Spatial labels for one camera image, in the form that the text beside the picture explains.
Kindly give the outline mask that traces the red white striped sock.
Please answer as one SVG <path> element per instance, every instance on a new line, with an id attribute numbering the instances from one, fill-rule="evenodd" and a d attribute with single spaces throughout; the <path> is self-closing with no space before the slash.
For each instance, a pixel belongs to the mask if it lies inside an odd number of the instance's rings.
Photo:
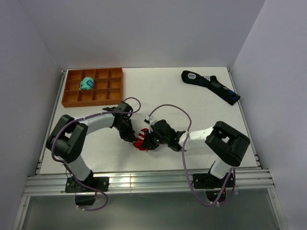
<path id="1" fill-rule="evenodd" d="M 136 137 L 136 141 L 133 142 L 133 146 L 141 151 L 148 151 L 146 144 L 149 141 L 148 128 L 143 128 L 140 130 Z"/>

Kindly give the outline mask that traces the orange compartment tray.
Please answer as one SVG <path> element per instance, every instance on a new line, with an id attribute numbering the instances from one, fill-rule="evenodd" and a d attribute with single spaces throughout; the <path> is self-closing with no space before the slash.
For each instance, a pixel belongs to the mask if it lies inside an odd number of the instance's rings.
<path id="1" fill-rule="evenodd" d="M 94 79 L 92 90 L 79 90 L 85 77 Z M 66 74 L 62 105 L 69 107 L 114 105 L 123 100 L 123 69 L 73 69 Z"/>

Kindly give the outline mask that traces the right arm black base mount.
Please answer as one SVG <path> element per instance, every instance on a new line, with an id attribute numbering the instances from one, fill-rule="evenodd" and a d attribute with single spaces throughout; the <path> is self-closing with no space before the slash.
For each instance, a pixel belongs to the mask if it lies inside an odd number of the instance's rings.
<path id="1" fill-rule="evenodd" d="M 213 189 L 222 188 L 227 178 L 227 174 L 222 179 L 218 179 L 209 173 L 194 173 L 192 177 L 193 177 L 192 186 L 195 189 L 206 189 L 206 190 L 209 189 L 209 191 L 206 191 L 206 196 L 209 201 L 213 202 L 219 195 L 219 191 L 213 191 Z M 234 188 L 235 182 L 236 180 L 234 174 L 230 173 L 230 176 L 226 181 L 225 187 L 218 202 L 224 202 L 227 199 L 226 189 Z"/>

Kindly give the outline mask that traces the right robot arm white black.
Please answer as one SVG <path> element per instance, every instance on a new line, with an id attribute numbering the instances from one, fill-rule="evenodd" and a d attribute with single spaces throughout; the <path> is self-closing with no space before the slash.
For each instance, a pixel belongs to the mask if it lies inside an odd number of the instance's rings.
<path id="1" fill-rule="evenodd" d="M 175 152 L 192 149 L 211 149 L 217 160 L 208 174 L 208 183 L 217 187 L 224 181 L 224 176 L 232 167 L 238 167 L 250 145 L 250 139 L 229 126 L 218 121 L 213 127 L 198 131 L 175 131 L 164 119 L 147 117 L 145 123 L 149 129 L 144 132 L 141 148 L 154 150 L 161 145 L 168 146 Z"/>

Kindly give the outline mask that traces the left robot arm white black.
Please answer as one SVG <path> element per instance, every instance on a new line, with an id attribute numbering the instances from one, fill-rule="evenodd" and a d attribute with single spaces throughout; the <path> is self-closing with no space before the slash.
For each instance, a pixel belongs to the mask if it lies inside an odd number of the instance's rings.
<path id="1" fill-rule="evenodd" d="M 63 115 L 49 135 L 46 148 L 53 160 L 63 163 L 77 179 L 76 186 L 89 191 L 94 186 L 94 174 L 81 156 L 86 136 L 103 128 L 115 128 L 122 140 L 133 143 L 136 136 L 130 119 L 132 114 L 133 108 L 122 101 L 116 107 L 83 118 Z"/>

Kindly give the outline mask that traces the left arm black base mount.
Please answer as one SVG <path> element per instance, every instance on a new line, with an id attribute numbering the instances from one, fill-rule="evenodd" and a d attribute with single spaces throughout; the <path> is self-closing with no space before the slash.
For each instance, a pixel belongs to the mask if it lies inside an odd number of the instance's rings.
<path id="1" fill-rule="evenodd" d="M 93 177 L 90 182 L 80 182 L 74 177 L 68 177 L 64 192 L 67 194 L 75 194 L 75 204 L 77 208 L 84 211 L 97 211 L 103 209 L 108 203 L 109 178 L 108 177 Z M 97 198 L 98 193 L 102 194 L 106 200 L 100 207 L 92 208 Z"/>

